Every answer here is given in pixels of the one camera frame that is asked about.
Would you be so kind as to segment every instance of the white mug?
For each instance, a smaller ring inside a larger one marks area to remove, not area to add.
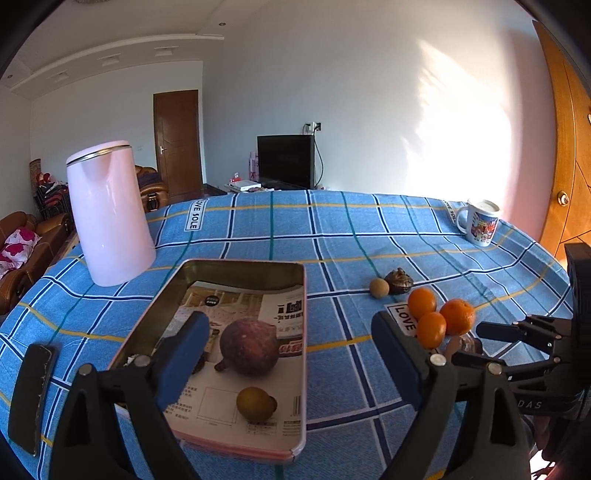
[[[460,212],[468,210],[466,228],[460,226]],[[469,199],[468,205],[456,212],[457,228],[466,239],[479,247],[488,247],[501,216],[501,208],[490,200]]]

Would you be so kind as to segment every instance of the power outlet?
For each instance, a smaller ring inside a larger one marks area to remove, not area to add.
[[[320,132],[322,130],[322,123],[310,122],[309,124],[306,124],[306,128],[308,129],[308,133],[310,135],[314,135],[316,132]]]

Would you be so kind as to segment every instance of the pillow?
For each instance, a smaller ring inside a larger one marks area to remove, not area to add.
[[[9,258],[2,255],[0,252],[0,280],[4,275],[12,270],[16,270],[17,268],[14,266],[14,263]]]
[[[14,233],[6,239],[4,249],[0,255],[11,261],[14,268],[21,268],[31,256],[35,245],[41,239],[28,228],[17,228]]]

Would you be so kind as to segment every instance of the cable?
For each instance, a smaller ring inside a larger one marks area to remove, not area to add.
[[[322,155],[320,155],[320,149],[318,148],[318,144],[316,143],[316,133],[314,133],[313,135],[314,135],[314,146],[316,147],[316,151],[318,152],[318,157],[320,159],[320,165],[322,166],[322,170],[320,171],[320,178],[318,179],[318,182],[316,182],[316,185],[314,185],[314,188],[316,188],[318,185],[320,185],[320,182],[322,181],[322,177],[324,176],[324,162],[322,161]]]

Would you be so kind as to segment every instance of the sofa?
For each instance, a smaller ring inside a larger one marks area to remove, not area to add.
[[[0,315],[10,312],[23,295],[44,274],[51,261],[65,243],[70,226],[70,215],[62,213],[37,223],[33,215],[14,212],[0,220],[0,249],[18,228],[25,227],[41,237],[26,263],[0,278]]]
[[[153,212],[168,205],[168,187],[160,173],[152,167],[135,166],[138,177],[139,195],[142,197],[144,212]]]

